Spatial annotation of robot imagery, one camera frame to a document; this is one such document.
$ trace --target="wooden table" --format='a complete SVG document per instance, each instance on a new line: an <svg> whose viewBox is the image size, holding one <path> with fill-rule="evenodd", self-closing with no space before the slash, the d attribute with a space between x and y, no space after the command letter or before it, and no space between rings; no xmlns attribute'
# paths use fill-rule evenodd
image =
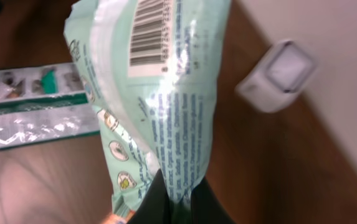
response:
<svg viewBox="0 0 357 224"><path fill-rule="evenodd" d="M67 62L72 1L9 1L0 68ZM234 2L207 179L237 223L357 223L357 175L302 98L261 114L233 89L268 43ZM112 186L99 136L0 152L0 223L100 223Z"/></svg>

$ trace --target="cartoon illustration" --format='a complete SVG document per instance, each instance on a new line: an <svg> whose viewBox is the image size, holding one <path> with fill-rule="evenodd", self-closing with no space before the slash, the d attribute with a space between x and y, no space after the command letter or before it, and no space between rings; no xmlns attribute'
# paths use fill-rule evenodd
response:
<svg viewBox="0 0 357 224"><path fill-rule="evenodd" d="M121 171L118 174L117 183L119 184L120 189L122 190L132 189L136 187L135 180L132 178L132 176L129 173L125 171Z"/></svg>
<svg viewBox="0 0 357 224"><path fill-rule="evenodd" d="M118 120L105 110L98 112L98 119L105 122L105 125L112 131L118 127Z"/></svg>
<svg viewBox="0 0 357 224"><path fill-rule="evenodd" d="M109 144L110 152L119 161L127 161L128 155L124 150L124 147L118 141L112 141Z"/></svg>
<svg viewBox="0 0 357 224"><path fill-rule="evenodd" d="M87 95L88 100L93 103L95 101L95 95L93 94L92 86L84 77L82 77L82 81L85 94Z"/></svg>

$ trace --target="light green packet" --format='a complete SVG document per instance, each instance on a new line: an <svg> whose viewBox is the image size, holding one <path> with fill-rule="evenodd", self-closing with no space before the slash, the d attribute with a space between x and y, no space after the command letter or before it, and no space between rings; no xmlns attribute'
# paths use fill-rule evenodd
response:
<svg viewBox="0 0 357 224"><path fill-rule="evenodd" d="M137 210L160 168L189 208L206 175L230 0L81 0L65 37L98 114L113 212Z"/></svg>

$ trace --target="green stripe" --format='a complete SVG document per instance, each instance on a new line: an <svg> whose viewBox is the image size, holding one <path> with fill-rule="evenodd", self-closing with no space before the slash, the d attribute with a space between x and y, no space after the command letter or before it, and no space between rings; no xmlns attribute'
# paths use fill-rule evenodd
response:
<svg viewBox="0 0 357 224"><path fill-rule="evenodd" d="M26 111L49 110L86 103L88 103L88 101L85 93L4 102L0 103L0 115Z"/></svg>

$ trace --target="snack package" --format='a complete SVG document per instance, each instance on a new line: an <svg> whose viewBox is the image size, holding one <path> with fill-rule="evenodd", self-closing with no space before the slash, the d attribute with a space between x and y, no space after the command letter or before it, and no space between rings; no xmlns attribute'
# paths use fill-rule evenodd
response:
<svg viewBox="0 0 357 224"><path fill-rule="evenodd" d="M98 114L113 212L141 204L158 169L189 210L206 175L230 0L81 0L65 38Z"/></svg>
<svg viewBox="0 0 357 224"><path fill-rule="evenodd" d="M0 149L98 132L73 63L0 70Z"/></svg>

